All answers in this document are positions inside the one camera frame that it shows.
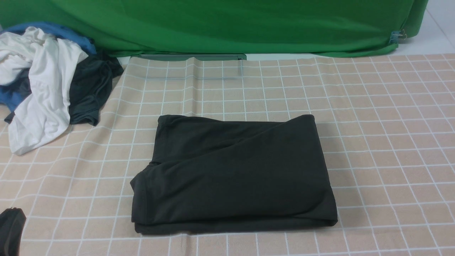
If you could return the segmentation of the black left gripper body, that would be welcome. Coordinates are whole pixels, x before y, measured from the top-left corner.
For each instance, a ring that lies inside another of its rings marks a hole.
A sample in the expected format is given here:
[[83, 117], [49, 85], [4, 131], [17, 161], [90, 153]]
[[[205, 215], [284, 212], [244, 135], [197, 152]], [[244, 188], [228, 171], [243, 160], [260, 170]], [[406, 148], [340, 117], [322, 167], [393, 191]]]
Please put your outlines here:
[[8, 208], [0, 214], [0, 255], [18, 256], [26, 216], [21, 208]]

